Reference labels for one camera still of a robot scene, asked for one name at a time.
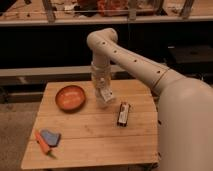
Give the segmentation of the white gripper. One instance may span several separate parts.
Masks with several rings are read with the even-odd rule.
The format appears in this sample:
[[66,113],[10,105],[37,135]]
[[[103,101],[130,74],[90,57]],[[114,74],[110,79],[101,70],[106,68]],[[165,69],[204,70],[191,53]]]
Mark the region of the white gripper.
[[96,89],[104,89],[110,85],[111,67],[97,66],[94,62],[91,63],[91,80]]

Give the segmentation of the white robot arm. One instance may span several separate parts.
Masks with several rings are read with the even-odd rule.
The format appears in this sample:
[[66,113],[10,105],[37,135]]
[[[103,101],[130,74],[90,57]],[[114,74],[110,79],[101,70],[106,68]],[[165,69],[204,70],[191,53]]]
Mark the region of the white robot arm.
[[112,28],[87,36],[98,103],[107,106],[114,99],[114,62],[159,96],[159,171],[213,171],[213,87],[124,49],[117,40]]

